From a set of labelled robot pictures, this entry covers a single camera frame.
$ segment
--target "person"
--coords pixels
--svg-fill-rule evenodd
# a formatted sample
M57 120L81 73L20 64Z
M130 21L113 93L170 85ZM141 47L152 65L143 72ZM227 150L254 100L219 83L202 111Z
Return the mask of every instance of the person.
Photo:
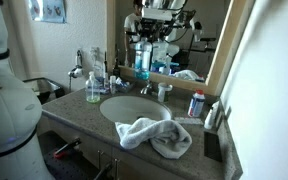
M134 61L134 50L131 48L131 43L138 42L140 40L140 36L138 35L128 35L126 32L136 32L135 22L141 21L142 16L142 0L133 0L133 7L134 12L130 15L128 15L125 18L124 22L124 31L125 31L125 37L124 37L124 44L125 44L125 66L131 65L131 63Z

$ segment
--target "pump bottle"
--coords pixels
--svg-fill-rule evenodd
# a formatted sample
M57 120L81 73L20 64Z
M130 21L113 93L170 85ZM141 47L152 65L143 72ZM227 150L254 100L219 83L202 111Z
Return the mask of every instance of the pump bottle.
M86 100L90 103L97 103L100 101L100 83L95 79L94 71L91 71L89 75L85 83Z

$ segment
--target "sink basin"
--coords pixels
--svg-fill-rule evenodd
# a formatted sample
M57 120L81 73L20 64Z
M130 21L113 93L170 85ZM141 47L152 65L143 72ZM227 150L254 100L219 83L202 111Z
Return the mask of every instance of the sink basin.
M101 113L112 122L134 123L138 118L171 119L171 112L162 104L137 96L116 96L105 100Z

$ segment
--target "crumpled towel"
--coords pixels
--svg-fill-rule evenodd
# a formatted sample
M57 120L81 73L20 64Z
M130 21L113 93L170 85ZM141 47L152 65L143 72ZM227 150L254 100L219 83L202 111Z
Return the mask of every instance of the crumpled towel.
M176 121L155 121L140 118L132 125L115 123L120 136L120 144L125 149L133 149L141 142L150 140L153 148L169 159L180 158L192 144L188 132Z

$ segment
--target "small bottle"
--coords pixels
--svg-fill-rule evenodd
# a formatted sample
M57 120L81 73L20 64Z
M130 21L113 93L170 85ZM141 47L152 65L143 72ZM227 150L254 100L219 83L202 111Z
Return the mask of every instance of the small bottle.
M100 101L99 82L95 79L94 71L90 71L90 77L85 83L86 100L90 103Z
M116 76L110 77L110 89L111 89L111 94L116 93Z
M109 93L110 83L109 83L109 79L108 79L108 73L105 73L105 75L104 75L104 89L105 89L105 92Z
M205 129L212 129L212 127L214 126L219 103L220 102L217 101L216 103L214 103L212 105L212 109L211 109L212 111L210 111L210 113L208 113L208 114L211 114L211 115L210 115L210 117L209 117L209 115L207 115L207 117L205 119L205 123L204 123L204 128Z
M190 117L199 117L203 109L204 101L205 97L203 90L196 90L191 99L187 114Z
M118 59L115 58L115 66L113 68L113 75L116 77L120 77L121 71L120 68L118 67Z
M206 116L206 119L204 122L205 129L212 129L212 126L213 126L213 122L211 122L212 113L213 113L213 109L211 109Z

